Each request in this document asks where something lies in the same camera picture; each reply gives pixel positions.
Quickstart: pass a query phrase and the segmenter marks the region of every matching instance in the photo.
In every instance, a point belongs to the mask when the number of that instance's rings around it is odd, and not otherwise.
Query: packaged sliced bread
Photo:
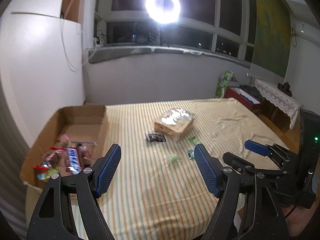
[[[180,140],[193,127],[195,115],[185,109],[172,108],[155,120],[155,131]]]

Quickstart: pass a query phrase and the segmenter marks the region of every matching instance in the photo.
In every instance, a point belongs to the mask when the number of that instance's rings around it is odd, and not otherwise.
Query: blue gripper pad
[[[93,194],[96,198],[107,192],[120,159],[121,147],[113,144],[106,156],[99,158],[93,165]]]
[[[262,156],[269,156],[270,155],[270,151],[269,148],[265,145],[262,145],[260,143],[254,142],[252,140],[247,140],[244,143],[244,147],[249,150],[252,151],[254,153],[257,153],[259,155]]]
[[[215,159],[215,158],[209,155],[208,151],[205,149],[205,147],[202,144],[196,145],[194,154],[195,154],[196,163],[198,165],[198,168],[201,172],[202,178],[205,182],[205,185],[207,186],[208,191],[212,193],[216,198],[219,198],[221,195],[221,192],[218,188],[218,176],[214,172],[213,167],[210,165],[208,160],[210,158],[212,159]]]

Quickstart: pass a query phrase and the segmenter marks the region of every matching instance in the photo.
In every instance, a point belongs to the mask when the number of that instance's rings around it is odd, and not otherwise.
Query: red box
[[[240,88],[228,87],[224,98],[234,98],[248,108],[251,112],[258,112],[261,108],[261,103],[255,99],[253,96],[244,92]]]

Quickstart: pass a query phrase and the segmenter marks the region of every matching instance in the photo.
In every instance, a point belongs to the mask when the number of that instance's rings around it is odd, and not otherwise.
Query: white air conditioner
[[[320,47],[320,30],[303,22],[296,21],[296,33],[307,41],[310,41]]]

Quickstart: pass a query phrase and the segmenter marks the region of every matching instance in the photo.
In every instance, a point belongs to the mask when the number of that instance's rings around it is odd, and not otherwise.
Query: green plastic bag
[[[214,98],[223,98],[224,94],[227,90],[228,81],[230,81],[233,77],[232,71],[227,71],[224,75],[219,77],[217,90]]]

